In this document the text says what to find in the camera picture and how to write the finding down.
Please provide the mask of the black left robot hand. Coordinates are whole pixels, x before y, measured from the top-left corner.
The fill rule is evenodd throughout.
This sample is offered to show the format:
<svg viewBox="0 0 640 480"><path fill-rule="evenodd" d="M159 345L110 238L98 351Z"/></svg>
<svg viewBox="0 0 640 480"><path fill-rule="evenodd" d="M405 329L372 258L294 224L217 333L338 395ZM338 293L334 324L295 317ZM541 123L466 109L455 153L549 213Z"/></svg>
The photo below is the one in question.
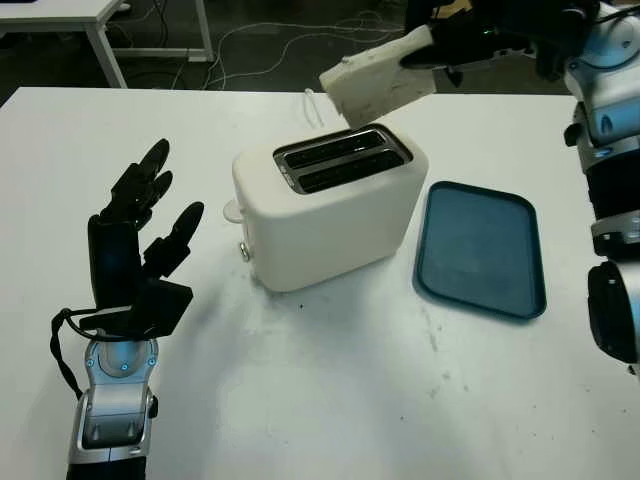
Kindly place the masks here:
<svg viewBox="0 0 640 480"><path fill-rule="evenodd" d="M169 141L162 138L142 160L129 164L111 187L108 204L88 220L91 285L99 309L133 304L143 285L169 277L191 253L189 243L204 213L201 201L186 207L167 236L144 251L139 247L140 230L173 181L173 173L163 169L169 152Z"/></svg>

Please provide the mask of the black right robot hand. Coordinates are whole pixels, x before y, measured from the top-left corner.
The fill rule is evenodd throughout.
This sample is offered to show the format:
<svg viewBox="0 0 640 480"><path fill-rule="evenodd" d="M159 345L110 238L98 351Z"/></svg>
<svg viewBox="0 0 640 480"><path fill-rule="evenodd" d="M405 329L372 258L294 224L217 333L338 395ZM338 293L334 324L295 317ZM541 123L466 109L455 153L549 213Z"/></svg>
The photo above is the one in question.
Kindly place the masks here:
<svg viewBox="0 0 640 480"><path fill-rule="evenodd" d="M479 19L472 7L461 8L447 18L439 17L438 11L444 4L443 1L407 4L405 32L427 26L432 43L404 56L400 61L402 67L441 71L454 87L459 87L468 71L486 68L508 56L535 55L529 40L501 33L497 27Z"/></svg>

